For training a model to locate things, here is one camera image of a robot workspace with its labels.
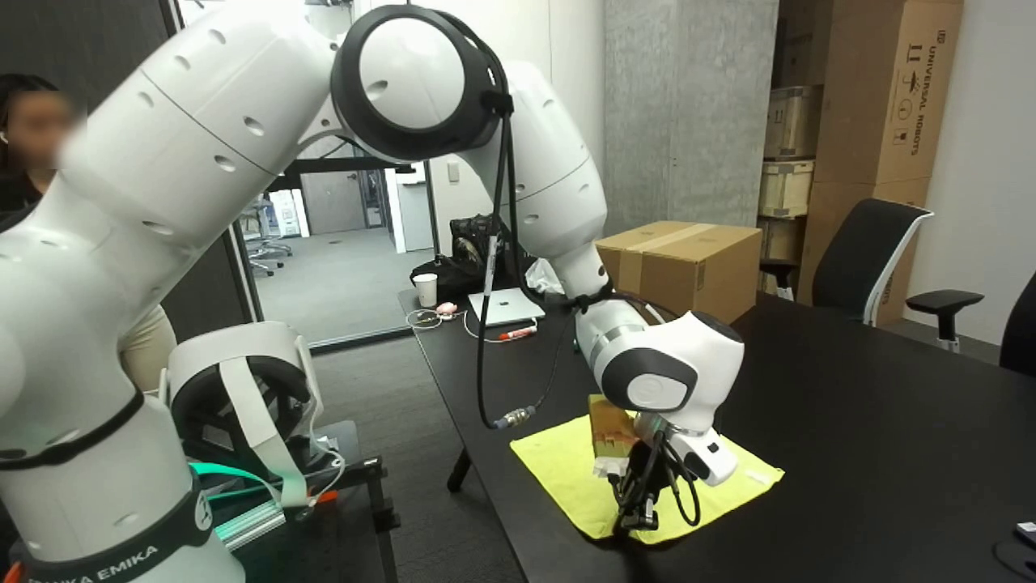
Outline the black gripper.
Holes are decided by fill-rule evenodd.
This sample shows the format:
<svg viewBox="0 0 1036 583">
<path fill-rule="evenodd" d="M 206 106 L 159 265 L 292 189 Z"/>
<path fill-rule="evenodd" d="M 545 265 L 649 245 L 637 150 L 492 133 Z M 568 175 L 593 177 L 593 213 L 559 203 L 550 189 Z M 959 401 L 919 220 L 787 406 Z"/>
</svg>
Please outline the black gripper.
<svg viewBox="0 0 1036 583">
<path fill-rule="evenodd" d="M 678 456 L 669 453 L 669 431 L 663 424 L 649 429 L 629 449 L 629 465 L 611 475 L 620 514 L 611 520 L 615 537 L 657 529 L 657 498 L 678 478 Z"/>
</svg>

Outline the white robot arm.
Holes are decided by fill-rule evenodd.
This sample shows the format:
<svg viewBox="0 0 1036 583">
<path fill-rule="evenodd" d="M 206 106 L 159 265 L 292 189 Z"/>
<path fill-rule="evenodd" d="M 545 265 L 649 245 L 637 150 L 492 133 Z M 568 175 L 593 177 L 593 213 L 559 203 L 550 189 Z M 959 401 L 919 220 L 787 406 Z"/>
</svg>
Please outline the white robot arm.
<svg viewBox="0 0 1036 583">
<path fill-rule="evenodd" d="M 418 89 L 375 99 L 365 41 L 403 16 L 424 30 L 405 41 Z M 651 324 L 611 287 L 600 167 L 534 66 L 442 9 L 225 0 L 83 121 L 83 159 L 0 232 L 0 475 L 25 583 L 242 583 L 168 406 L 131 382 L 120 339 L 297 159 L 323 106 L 384 159 L 482 167 L 511 150 L 511 232 L 577 303 L 605 397 L 657 429 L 666 462 L 736 474 L 713 419 L 744 347 L 694 313 Z"/>
</svg>

